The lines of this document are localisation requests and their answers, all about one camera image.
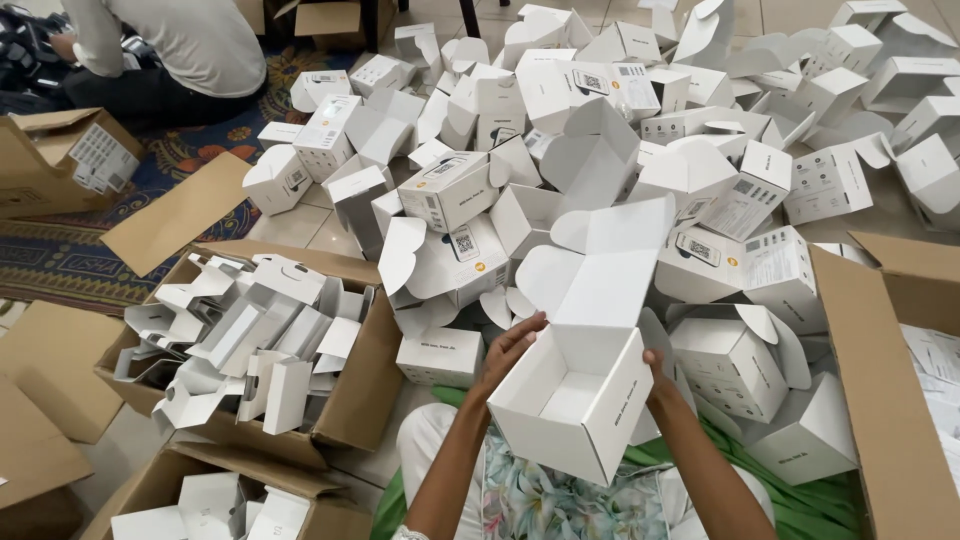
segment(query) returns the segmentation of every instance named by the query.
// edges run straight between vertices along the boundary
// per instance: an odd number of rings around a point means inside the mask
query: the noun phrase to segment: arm
[[[648,349],[643,361],[654,372],[647,406],[709,539],[776,540],[776,531],[747,484],[713,446],[680,390],[663,374],[663,352]]]
[[[500,337],[487,352],[480,380],[467,392],[420,491],[410,504],[403,525],[430,540],[452,540],[467,501],[473,466],[483,444],[490,412],[487,398],[546,327],[541,312]]]
[[[62,0],[70,15],[70,24],[77,31],[72,44],[73,57],[85,68],[101,77],[119,77],[123,74],[123,37],[120,21],[113,16],[103,0]],[[70,61],[61,50],[65,60]]]

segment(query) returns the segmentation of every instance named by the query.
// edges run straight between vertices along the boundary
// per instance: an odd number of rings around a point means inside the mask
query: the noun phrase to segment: tile floor
[[[698,0],[680,0],[675,14],[692,8]],[[934,25],[954,34],[960,33],[960,2],[958,0],[901,0],[910,11]],[[826,25],[841,0],[735,0],[736,34],[741,37],[760,36],[764,33],[793,33],[810,26]],[[57,10],[58,0],[21,0],[18,2],[44,15]],[[636,8],[636,0],[538,0],[542,5],[569,9],[574,8],[592,25],[594,31],[623,20],[649,25],[650,12]],[[499,51],[503,37],[510,24],[516,20],[516,12],[525,4],[514,0],[509,8],[500,8],[498,0],[477,0],[476,10],[480,18],[480,31],[490,46],[492,54]],[[410,11],[398,13],[393,26],[434,22],[441,44],[452,37],[466,35],[459,4],[453,0],[411,0]],[[381,45],[381,52],[393,50],[393,30]],[[360,59],[362,65],[369,55]],[[418,93],[425,94],[429,88],[421,87]],[[395,160],[391,170],[397,183],[409,178],[405,160]],[[263,217],[250,233],[250,238],[275,242],[295,247],[326,250],[343,255],[359,257],[353,239],[340,227],[332,216],[332,205],[319,186],[311,187],[301,203],[289,212],[272,217]],[[22,313],[24,305],[18,303],[10,312],[0,316],[0,336]],[[429,388],[405,382],[391,422],[384,434],[383,443],[375,453],[338,450],[329,452],[329,461],[334,467],[331,473],[352,488],[353,497],[375,509],[383,493],[383,487],[393,476],[398,465],[395,441],[400,422],[419,405],[434,401]],[[195,439],[186,432],[177,432],[173,440]],[[138,467],[145,464],[166,442],[157,434],[150,419],[133,412],[128,406],[117,414],[107,433],[96,445],[79,445],[90,459],[96,475],[74,484],[74,491],[87,506],[92,516],[110,494]]]

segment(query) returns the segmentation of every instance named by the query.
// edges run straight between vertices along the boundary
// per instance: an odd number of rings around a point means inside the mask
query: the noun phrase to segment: blue rug
[[[147,157],[133,174],[132,191],[112,209],[0,220],[0,298],[46,300],[110,315],[141,304],[180,254],[139,278],[100,236],[223,152],[256,163],[263,154],[256,135],[267,122],[306,121],[307,114],[290,106],[290,85],[298,74],[349,69],[357,56],[293,47],[267,53],[269,89],[255,108],[222,124],[140,137]],[[197,241],[243,238],[259,217],[260,211],[244,202]]]

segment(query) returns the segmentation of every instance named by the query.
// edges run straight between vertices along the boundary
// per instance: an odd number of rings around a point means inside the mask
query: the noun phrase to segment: dark trousers
[[[206,126],[248,110],[263,93],[237,98],[210,97],[174,81],[166,69],[124,71],[101,77],[89,70],[70,74],[66,95],[77,109],[102,107],[130,131]]]

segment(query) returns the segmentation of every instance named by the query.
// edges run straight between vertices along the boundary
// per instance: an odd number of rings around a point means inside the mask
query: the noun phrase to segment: chair leg
[[[360,0],[360,19],[363,23],[363,33],[367,40],[367,52],[377,53],[377,15],[379,0]]]
[[[477,10],[472,0],[460,0],[460,11],[464,14],[464,26],[468,37],[480,37],[480,25],[477,24]]]

